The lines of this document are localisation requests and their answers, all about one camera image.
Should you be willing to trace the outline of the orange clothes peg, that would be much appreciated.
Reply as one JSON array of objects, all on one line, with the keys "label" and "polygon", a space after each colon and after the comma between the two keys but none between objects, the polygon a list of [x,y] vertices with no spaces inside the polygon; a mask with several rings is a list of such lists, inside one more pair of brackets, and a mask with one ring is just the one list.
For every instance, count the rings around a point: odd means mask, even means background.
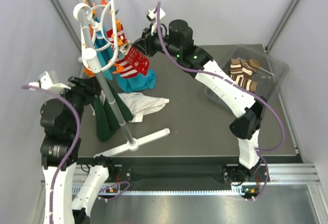
[{"label": "orange clothes peg", "polygon": [[116,30],[117,30],[117,37],[123,39],[125,37],[124,28],[122,23],[118,19],[116,20]]}]

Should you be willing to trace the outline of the teal blue cloth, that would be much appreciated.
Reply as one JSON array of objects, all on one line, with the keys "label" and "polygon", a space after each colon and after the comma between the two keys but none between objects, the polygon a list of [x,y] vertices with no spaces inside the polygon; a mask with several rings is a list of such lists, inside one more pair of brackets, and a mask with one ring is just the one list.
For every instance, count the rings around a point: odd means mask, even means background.
[{"label": "teal blue cloth", "polygon": [[[100,48],[106,45],[107,42],[103,39],[101,32],[97,32],[94,46]],[[101,66],[105,66],[113,56],[113,48],[109,47],[105,50],[97,52],[98,60]],[[126,93],[135,91],[141,91],[145,89],[153,89],[156,84],[156,74],[153,70],[148,69],[148,74],[143,76],[138,74],[133,78],[122,78],[119,74],[111,74],[109,70],[103,72],[104,76],[108,80],[112,80],[113,76],[116,76],[118,86]]]}]

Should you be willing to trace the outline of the white round clip hanger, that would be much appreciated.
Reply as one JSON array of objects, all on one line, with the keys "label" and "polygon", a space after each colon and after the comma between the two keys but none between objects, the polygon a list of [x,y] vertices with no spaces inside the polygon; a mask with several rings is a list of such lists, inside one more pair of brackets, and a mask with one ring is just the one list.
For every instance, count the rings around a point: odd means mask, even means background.
[{"label": "white round clip hanger", "polygon": [[[91,38],[91,46],[87,46],[85,37],[82,35],[81,36],[81,57],[83,61],[83,65],[85,68],[90,70],[92,73],[97,74],[99,72],[104,72],[111,68],[114,63],[116,63],[116,59],[118,57],[118,52],[119,52],[119,45],[118,45],[118,33],[117,33],[117,26],[116,26],[116,11],[115,11],[115,3],[114,0],[108,0],[107,2],[103,2],[100,5],[95,5],[93,7],[90,7],[87,3],[87,0],[83,0],[81,3],[77,4],[74,9],[73,9],[73,16],[76,20],[78,20],[78,14],[81,9],[85,8],[86,9],[86,16],[87,16],[87,30],[90,28],[93,29],[93,34]],[[99,22],[96,22],[93,19],[93,12],[99,8],[102,8],[102,13],[100,16]],[[112,29],[114,33],[114,40],[113,42],[109,41],[105,35],[104,32],[104,21],[105,21],[105,15],[107,12],[110,12],[111,20],[112,20]],[[106,45],[100,48],[94,48],[94,43],[96,39],[97,32],[101,32],[103,39],[107,42]],[[108,61],[108,63],[105,66],[101,66],[97,52],[105,50],[109,47],[113,48],[113,56],[112,58]]]}]

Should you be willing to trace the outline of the red white striped sock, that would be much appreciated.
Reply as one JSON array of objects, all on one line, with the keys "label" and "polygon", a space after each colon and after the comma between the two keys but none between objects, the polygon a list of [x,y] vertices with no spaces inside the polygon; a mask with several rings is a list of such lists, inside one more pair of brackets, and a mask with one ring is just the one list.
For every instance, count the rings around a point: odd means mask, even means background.
[{"label": "red white striped sock", "polygon": [[122,25],[117,28],[117,34],[119,52],[116,62],[114,64],[116,71],[114,71],[113,73],[118,73],[120,77],[125,79],[136,77],[138,71],[127,60],[127,56],[132,48],[132,44],[126,38]]}]

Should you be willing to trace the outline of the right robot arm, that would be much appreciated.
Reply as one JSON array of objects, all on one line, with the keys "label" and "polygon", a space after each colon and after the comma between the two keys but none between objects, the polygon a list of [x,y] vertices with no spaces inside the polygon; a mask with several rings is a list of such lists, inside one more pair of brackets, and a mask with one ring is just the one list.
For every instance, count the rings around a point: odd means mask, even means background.
[{"label": "right robot arm", "polygon": [[229,107],[236,117],[230,131],[238,139],[239,175],[246,181],[256,177],[260,167],[256,149],[264,105],[249,93],[250,89],[240,90],[213,57],[195,45],[193,30],[184,20],[171,21],[167,34],[163,34],[157,24],[145,28],[133,46],[149,57],[161,52],[175,58],[174,62],[184,72],[204,84]]}]

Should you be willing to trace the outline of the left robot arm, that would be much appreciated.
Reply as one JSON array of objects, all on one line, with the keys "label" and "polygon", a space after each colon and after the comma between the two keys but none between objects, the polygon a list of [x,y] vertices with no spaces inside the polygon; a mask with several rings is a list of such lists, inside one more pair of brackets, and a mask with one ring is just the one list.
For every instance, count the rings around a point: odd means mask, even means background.
[{"label": "left robot arm", "polygon": [[112,159],[97,156],[78,195],[72,197],[80,122],[85,106],[100,95],[100,85],[95,77],[71,76],[68,81],[71,87],[55,85],[61,99],[50,99],[40,109],[40,124],[45,131],[40,148],[46,189],[44,223],[89,223],[103,183],[116,176]]}]

